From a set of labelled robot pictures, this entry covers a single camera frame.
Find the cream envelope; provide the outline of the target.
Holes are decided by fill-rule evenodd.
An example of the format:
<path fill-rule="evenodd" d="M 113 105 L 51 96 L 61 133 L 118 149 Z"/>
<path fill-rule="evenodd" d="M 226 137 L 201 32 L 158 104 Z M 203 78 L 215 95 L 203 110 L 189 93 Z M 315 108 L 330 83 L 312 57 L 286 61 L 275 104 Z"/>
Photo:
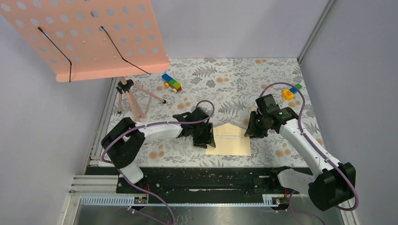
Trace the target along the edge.
<path fill-rule="evenodd" d="M 238 135 L 244 136 L 245 130 L 230 123 L 223 124 L 214 128 L 216 135 Z M 218 139 L 215 138 L 216 148 L 208 146 L 206 155 L 223 156 L 250 156 L 251 143 L 249 137 L 241 139 Z"/>

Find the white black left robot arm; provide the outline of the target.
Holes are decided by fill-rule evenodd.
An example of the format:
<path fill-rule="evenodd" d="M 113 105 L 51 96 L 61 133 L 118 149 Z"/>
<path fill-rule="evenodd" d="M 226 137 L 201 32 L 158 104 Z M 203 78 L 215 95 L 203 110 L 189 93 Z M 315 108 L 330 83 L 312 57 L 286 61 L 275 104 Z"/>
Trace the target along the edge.
<path fill-rule="evenodd" d="M 209 119 L 210 115 L 200 107 L 193 112 L 173 115 L 168 121 L 138 123 L 126 117 L 105 135 L 101 146 L 104 155 L 109 157 L 107 162 L 113 164 L 127 180 L 133 192 L 139 193 L 144 190 L 146 182 L 135 161 L 141 147 L 150 141 L 189 136 L 195 147 L 216 147 L 213 124 Z"/>

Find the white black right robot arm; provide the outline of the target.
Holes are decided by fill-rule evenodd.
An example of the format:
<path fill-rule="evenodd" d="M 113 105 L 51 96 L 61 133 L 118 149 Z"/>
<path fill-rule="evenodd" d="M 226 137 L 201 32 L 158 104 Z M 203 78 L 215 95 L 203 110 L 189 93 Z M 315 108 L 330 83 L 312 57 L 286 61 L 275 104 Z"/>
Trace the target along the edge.
<path fill-rule="evenodd" d="M 356 170 L 351 163 L 342 164 L 326 151 L 304 128 L 301 116 L 290 107 L 280 108 L 273 96 L 256 99 L 257 110 L 252 111 L 245 136 L 267 137 L 273 130 L 299 153 L 311 174 L 298 172 L 289 166 L 271 171 L 269 187 L 275 193 L 286 188 L 309 196 L 314 206 L 326 211 L 357 198 Z"/>

